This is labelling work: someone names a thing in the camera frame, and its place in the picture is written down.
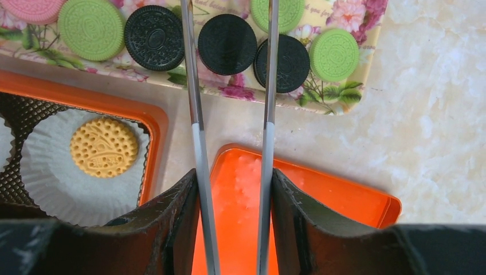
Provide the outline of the green cookie packed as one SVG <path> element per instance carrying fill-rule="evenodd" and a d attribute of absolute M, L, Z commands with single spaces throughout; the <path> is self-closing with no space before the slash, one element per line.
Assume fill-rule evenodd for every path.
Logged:
<path fill-rule="evenodd" d="M 293 30 L 300 22 L 305 9 L 305 1 L 279 1 L 279 33 Z M 265 33 L 269 30 L 269 1 L 251 0 L 250 13 L 256 25 Z"/>

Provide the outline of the metal serving tongs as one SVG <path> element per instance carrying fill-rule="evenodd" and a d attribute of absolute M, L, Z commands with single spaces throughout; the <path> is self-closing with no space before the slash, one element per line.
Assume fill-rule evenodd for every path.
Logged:
<path fill-rule="evenodd" d="M 199 189 L 200 209 L 208 274 L 220 274 L 215 215 L 209 178 L 206 139 L 194 39 L 193 3 L 182 1 L 182 26 L 185 47 L 187 88 Z M 271 220 L 271 182 L 275 144 L 277 52 L 279 48 L 279 1 L 269 1 L 269 37 L 266 65 L 266 98 L 262 142 L 260 210 L 258 220 L 257 274 L 269 273 L 269 233 Z"/>

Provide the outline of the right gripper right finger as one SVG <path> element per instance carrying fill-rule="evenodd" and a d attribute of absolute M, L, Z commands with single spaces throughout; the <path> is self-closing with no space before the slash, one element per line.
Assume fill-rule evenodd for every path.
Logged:
<path fill-rule="evenodd" d="M 330 232 L 288 202 L 287 177 L 272 175 L 272 219 L 280 274 L 484 274 L 485 226 L 356 223 L 356 233 Z"/>

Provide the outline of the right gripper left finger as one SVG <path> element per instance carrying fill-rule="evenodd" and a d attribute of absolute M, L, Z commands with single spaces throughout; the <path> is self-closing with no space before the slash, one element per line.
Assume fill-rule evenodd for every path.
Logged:
<path fill-rule="evenodd" d="M 2 274 L 190 274 L 199 217 L 195 170 L 103 226 L 1 204 Z"/>

